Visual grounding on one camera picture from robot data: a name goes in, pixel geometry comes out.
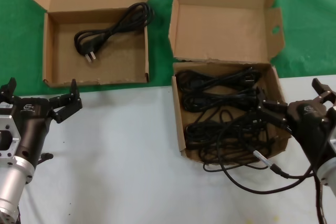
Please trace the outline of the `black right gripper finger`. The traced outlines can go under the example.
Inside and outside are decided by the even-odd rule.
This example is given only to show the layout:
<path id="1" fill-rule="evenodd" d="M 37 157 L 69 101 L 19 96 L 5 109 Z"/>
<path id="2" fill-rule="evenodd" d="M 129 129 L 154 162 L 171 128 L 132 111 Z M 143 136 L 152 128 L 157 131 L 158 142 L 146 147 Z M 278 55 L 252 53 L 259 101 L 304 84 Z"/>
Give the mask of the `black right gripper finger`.
<path id="1" fill-rule="evenodd" d="M 335 106 L 335 92 L 326 84 L 322 84 L 318 78 L 312 80 L 312 87 L 317 93 L 311 104 L 313 106 L 321 106 L 326 102 L 331 102 L 332 106 Z"/>
<path id="2" fill-rule="evenodd" d="M 290 132 L 286 118 L 288 109 L 287 103 L 268 100 L 264 90 L 259 87 L 256 88 L 256 101 L 257 111 L 262 120 Z"/>

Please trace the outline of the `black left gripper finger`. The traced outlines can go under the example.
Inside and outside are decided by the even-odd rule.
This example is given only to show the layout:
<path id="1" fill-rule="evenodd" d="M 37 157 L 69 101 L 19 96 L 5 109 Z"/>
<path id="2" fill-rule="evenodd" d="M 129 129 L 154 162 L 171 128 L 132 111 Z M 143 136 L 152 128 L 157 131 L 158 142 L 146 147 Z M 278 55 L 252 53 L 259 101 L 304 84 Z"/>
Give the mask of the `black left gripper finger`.
<path id="1" fill-rule="evenodd" d="M 57 123 L 61 123 L 82 109 L 82 100 L 75 79 L 72 79 L 70 91 L 49 99 L 51 107 L 49 116 Z"/>
<path id="2" fill-rule="evenodd" d="M 10 78 L 7 84 L 1 86 L 1 94 L 0 94 L 1 102 L 16 103 L 18 100 L 20 100 L 20 97 L 14 95 L 16 86 L 17 82 L 13 77 Z"/>

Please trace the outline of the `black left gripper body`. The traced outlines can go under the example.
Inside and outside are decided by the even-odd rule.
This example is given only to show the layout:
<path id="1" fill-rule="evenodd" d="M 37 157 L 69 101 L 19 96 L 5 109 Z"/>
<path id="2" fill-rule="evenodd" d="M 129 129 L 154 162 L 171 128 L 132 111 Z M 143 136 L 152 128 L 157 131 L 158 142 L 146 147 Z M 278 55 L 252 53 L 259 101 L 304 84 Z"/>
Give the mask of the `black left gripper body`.
<path id="1" fill-rule="evenodd" d="M 51 123 L 51 106 L 45 98 L 12 97 L 14 121 L 20 134 L 15 155 L 38 164 Z"/>

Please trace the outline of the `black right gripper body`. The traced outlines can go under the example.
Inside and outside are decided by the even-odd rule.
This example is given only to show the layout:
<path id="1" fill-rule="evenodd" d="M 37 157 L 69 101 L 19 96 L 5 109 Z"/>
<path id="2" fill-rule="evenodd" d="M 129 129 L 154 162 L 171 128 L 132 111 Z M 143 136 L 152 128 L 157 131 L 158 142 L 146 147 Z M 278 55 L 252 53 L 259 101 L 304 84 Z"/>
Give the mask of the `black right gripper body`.
<path id="1" fill-rule="evenodd" d="M 292 136 L 300 144 L 313 168 L 335 157 L 330 137 L 335 130 L 335 108 L 312 100 L 290 103 L 287 121 Z"/>

